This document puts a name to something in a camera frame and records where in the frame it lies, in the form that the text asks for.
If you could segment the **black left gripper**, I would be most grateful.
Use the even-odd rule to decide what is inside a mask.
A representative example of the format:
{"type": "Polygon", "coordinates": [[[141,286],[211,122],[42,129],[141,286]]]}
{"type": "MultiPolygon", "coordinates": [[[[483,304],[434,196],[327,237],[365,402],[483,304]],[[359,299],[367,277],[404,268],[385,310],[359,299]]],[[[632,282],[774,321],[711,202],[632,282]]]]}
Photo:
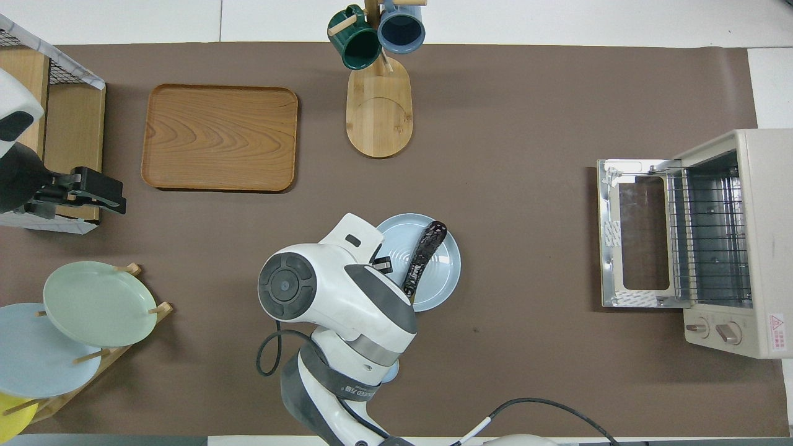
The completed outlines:
{"type": "Polygon", "coordinates": [[[54,219],[57,206],[95,207],[115,214],[126,214],[123,183],[88,167],[75,167],[60,175],[56,185],[68,192],[64,196],[37,194],[52,184],[56,173],[48,169],[37,153],[22,143],[14,143],[1,161],[1,213],[18,212],[54,219]],[[108,203],[96,198],[121,198],[108,203]]]}

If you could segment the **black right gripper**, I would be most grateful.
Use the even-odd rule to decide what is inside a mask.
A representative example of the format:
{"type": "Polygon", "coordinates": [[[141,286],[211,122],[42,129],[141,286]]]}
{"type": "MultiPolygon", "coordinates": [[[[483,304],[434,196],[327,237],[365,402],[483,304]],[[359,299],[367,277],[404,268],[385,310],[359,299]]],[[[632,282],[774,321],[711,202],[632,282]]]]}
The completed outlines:
{"type": "Polygon", "coordinates": [[[382,249],[382,243],[375,248],[370,262],[375,270],[383,274],[390,274],[393,272],[393,262],[391,260],[386,260],[385,256],[379,256],[380,249],[382,249]]]}

